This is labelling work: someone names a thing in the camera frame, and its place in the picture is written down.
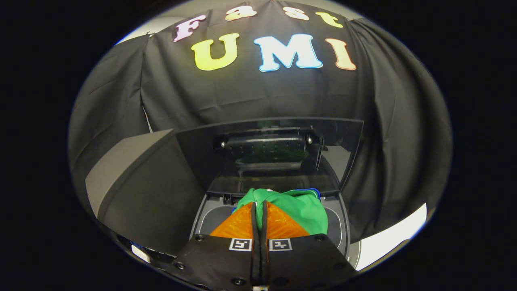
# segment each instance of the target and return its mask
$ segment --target green cloth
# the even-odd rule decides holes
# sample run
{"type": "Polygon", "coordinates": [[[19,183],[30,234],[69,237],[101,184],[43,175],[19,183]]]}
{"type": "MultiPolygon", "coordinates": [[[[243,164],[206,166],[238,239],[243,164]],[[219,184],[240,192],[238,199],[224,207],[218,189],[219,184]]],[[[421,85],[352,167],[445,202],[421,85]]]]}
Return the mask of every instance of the green cloth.
{"type": "Polygon", "coordinates": [[[269,201],[282,209],[310,235],[327,234],[328,217],[318,192],[315,190],[291,190],[278,193],[266,189],[250,189],[237,204],[237,209],[256,203],[257,227],[262,230],[263,202],[269,201]]]}

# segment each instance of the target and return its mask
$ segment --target screw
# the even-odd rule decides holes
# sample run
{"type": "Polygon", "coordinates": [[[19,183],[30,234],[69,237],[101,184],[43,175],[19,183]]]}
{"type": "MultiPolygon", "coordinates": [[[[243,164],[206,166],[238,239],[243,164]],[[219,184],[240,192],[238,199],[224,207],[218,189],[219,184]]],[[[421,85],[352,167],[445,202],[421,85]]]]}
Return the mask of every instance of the screw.
{"type": "Polygon", "coordinates": [[[241,279],[241,278],[233,278],[232,283],[235,285],[241,286],[241,285],[244,285],[246,283],[246,281],[244,281],[244,279],[241,279]]]}
{"type": "Polygon", "coordinates": [[[185,270],[185,265],[182,263],[175,263],[174,266],[180,270],[185,270]]]}

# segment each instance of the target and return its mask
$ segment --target gray panel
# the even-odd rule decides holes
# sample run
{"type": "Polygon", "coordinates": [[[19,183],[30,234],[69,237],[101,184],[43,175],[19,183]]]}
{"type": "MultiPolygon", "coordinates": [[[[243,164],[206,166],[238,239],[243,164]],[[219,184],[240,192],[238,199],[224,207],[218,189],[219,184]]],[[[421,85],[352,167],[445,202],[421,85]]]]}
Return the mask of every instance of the gray panel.
{"type": "Polygon", "coordinates": [[[361,241],[354,242],[350,244],[350,247],[348,248],[348,257],[346,260],[354,267],[354,269],[357,267],[357,264],[359,263],[359,256],[361,254],[361,241]]]}
{"type": "Polygon", "coordinates": [[[97,164],[95,164],[86,177],[85,182],[90,206],[96,217],[98,216],[101,202],[104,200],[106,193],[108,193],[120,175],[122,175],[139,156],[171,131],[172,129],[168,129],[125,138],[112,147],[97,164]]]}
{"type": "Polygon", "coordinates": [[[98,219],[129,240],[174,255],[189,240],[203,195],[170,133],[120,176],[105,196],[98,219]]]}

